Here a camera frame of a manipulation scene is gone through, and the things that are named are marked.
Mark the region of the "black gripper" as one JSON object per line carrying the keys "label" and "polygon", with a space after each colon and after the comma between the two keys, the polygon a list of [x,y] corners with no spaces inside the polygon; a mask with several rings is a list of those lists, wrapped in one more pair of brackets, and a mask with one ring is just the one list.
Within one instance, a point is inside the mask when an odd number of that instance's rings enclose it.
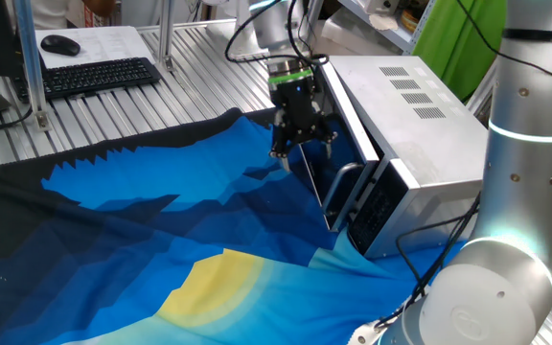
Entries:
{"label": "black gripper", "polygon": [[325,146],[328,158],[332,156],[332,143],[337,137],[325,117],[319,117],[312,105],[313,76],[270,80],[270,97],[276,105],[272,127],[272,147],[269,155],[278,158],[289,173],[288,143],[300,144],[316,139]]}

